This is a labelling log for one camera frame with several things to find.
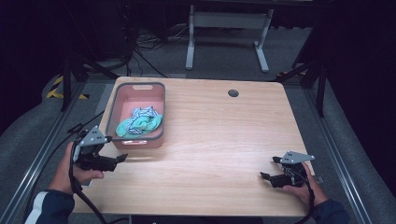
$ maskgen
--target human hand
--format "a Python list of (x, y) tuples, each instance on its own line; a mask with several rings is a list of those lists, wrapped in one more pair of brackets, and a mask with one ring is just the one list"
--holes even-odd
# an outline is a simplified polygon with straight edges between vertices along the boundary
[[(309, 185), (315, 193), (314, 206), (329, 200), (329, 198), (323, 192), (323, 189), (318, 184), (317, 180), (312, 176), (308, 165), (305, 162), (302, 162), (302, 165), (305, 168)], [(300, 188), (287, 185), (283, 187), (283, 190), (285, 190), (287, 193), (299, 197), (305, 204), (309, 205), (309, 191), (306, 184), (303, 184)]]
[[(48, 189), (56, 189), (64, 193), (73, 194), (69, 178), (70, 156), (73, 142), (69, 143), (64, 151), (64, 156), (58, 164), (55, 175), (49, 183)], [(84, 171), (76, 165), (73, 166), (73, 175), (79, 183), (84, 183), (92, 179), (103, 179), (105, 176), (101, 171)]]

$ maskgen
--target teal cloth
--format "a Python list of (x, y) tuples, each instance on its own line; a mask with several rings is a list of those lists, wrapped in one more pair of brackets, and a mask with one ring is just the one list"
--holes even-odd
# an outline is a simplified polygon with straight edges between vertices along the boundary
[(136, 139), (142, 135), (153, 132), (160, 126), (163, 121), (163, 115), (158, 115), (155, 117), (140, 117), (136, 119), (132, 124), (131, 128), (136, 128), (142, 131), (141, 134), (137, 133), (128, 133), (126, 130), (126, 126), (130, 119), (126, 119), (122, 121), (116, 129), (116, 134), (118, 137)]

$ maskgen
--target sleeve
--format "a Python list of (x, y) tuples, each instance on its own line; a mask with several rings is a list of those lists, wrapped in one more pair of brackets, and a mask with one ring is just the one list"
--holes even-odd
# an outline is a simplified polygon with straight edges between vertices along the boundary
[(315, 206), (312, 218), (317, 224), (344, 224), (349, 223), (350, 220), (344, 206), (332, 199)]
[(41, 191), (25, 224), (67, 223), (75, 206), (73, 195), (58, 190)]

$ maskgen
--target black wire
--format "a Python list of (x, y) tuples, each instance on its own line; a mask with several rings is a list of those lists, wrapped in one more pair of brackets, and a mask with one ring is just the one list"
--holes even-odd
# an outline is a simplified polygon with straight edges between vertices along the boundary
[(134, 49), (134, 52), (136, 52), (144, 61), (146, 61), (146, 63), (148, 63), (148, 65), (150, 65), (155, 71), (157, 71), (161, 76), (163, 77), (169, 77), (167, 75), (165, 75), (164, 73), (160, 72), (157, 68), (155, 68), (149, 61), (146, 60), (145, 57), (143, 57), (142, 53), (139, 52), (138, 50)]
[(305, 182), (306, 186), (308, 187), (308, 191), (309, 191), (309, 211), (308, 214), (306, 214), (305, 217), (303, 217), (300, 221), (296, 222), (296, 224), (303, 224), (305, 223), (309, 218), (311, 218), (313, 212), (314, 212), (314, 200), (315, 200), (315, 193), (311, 188), (311, 185), (309, 184), (309, 180), (306, 177), (303, 177), (302, 175), (300, 175), (299, 173), (291, 170), (289, 168), (289, 172), (294, 173), (295, 175), (298, 175), (300, 178), (303, 179), (303, 181)]
[(98, 115), (96, 115), (93, 119), (90, 119), (88, 122), (86, 122), (85, 124), (81, 124), (81, 123), (80, 123), (79, 125), (75, 126), (75, 128), (78, 127), (75, 131), (70, 132), (71, 130), (69, 130), (70, 134), (69, 134), (60, 144), (58, 144), (58, 146), (56, 146), (56, 147), (51, 151), (51, 153), (49, 154), (49, 156), (47, 157), (47, 159), (44, 161), (43, 168), (39, 171), (38, 176), (37, 176), (37, 179), (36, 179), (35, 182), (33, 183), (32, 189), (31, 189), (30, 194), (29, 194), (28, 202), (27, 202), (26, 207), (25, 207), (25, 210), (24, 210), (23, 222), (25, 222), (26, 219), (27, 219), (28, 211), (29, 211), (29, 208), (30, 208), (31, 203), (32, 203), (33, 194), (34, 194), (34, 192), (35, 192), (35, 187), (37, 186), (38, 179), (39, 179), (40, 176), (43, 174), (43, 171), (44, 171), (44, 169), (46, 168), (46, 166), (47, 166), (48, 162), (50, 161), (50, 159), (52, 158), (52, 156), (55, 154), (55, 152), (58, 150), (58, 148), (59, 148), (64, 142), (67, 141), (67, 139), (69, 139), (73, 134), (80, 132), (80, 130), (82, 130), (82, 128), (83, 128), (84, 126), (86, 126), (87, 124), (89, 124), (90, 122), (92, 122), (94, 119), (98, 118), (98, 117), (99, 117), (100, 115), (102, 115), (104, 112), (105, 112), (105, 111), (102, 111), (101, 113), (99, 113)]
[(139, 70), (140, 70), (140, 76), (142, 77), (142, 75), (143, 75), (143, 69), (140, 67), (140, 63), (139, 63), (139, 61), (136, 59), (136, 57), (135, 56), (133, 56), (134, 57), (134, 59), (136, 60), (136, 62), (137, 62), (137, 67), (139, 68)]
[(96, 214), (96, 216), (99, 218), (100, 222), (102, 224), (113, 224), (113, 223), (117, 223), (119, 221), (123, 221), (123, 220), (129, 220), (126, 217), (122, 217), (122, 218), (118, 218), (114, 221), (111, 221), (109, 223), (106, 222), (105, 218), (103, 217), (102, 213), (99, 211), (99, 209), (93, 204), (93, 202), (91, 202), (91, 200), (82, 192), (82, 187), (81, 185), (78, 183), (78, 181), (76, 180), (76, 178), (73, 175), (73, 165), (74, 165), (74, 161), (73, 161), (73, 157), (76, 151), (76, 146), (79, 143), (79, 140), (81, 138), (83, 138), (84, 136), (78, 136), (75, 140), (75, 142), (73, 143), (73, 147), (72, 147), (72, 153), (70, 155), (70, 165), (69, 165), (69, 179), (70, 179), (70, 183), (72, 186), (72, 190), (74, 193), (76, 193), (78, 195), (78, 197), (84, 201), (84, 203), (86, 203), (91, 210)]

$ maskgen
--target wooden table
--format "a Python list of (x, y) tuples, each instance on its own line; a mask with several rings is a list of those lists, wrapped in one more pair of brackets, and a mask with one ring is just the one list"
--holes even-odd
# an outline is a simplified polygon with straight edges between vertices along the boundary
[[(83, 192), (102, 213), (191, 216), (304, 216), (299, 199), (273, 189), (260, 172), (282, 174), (273, 156), (306, 150), (283, 86), (279, 83), (120, 77), (159, 81), (166, 88), (164, 142), (129, 153), (115, 172)], [(104, 133), (111, 107), (100, 123)], [(229, 90), (239, 95), (231, 97)], [(92, 210), (76, 197), (76, 213)]]

